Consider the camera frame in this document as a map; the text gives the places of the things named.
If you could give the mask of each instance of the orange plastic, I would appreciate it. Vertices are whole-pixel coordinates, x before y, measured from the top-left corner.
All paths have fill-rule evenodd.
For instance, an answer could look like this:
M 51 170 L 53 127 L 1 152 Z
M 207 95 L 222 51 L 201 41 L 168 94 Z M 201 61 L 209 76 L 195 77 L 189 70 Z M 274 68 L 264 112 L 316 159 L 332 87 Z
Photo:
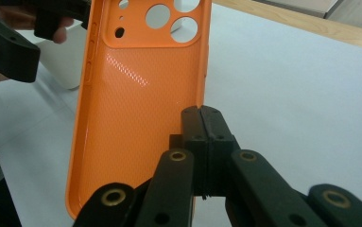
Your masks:
M 120 0 L 92 2 L 66 188 L 72 218 L 100 186 L 137 187 L 152 177 L 169 135 L 181 133 L 181 110 L 202 104 L 207 72 L 211 1 L 190 12 L 177 11 L 174 0 L 129 0 L 125 9 Z M 170 18 L 154 29 L 146 15 L 157 4 Z M 187 43 L 171 37 L 181 17 L 198 24 Z

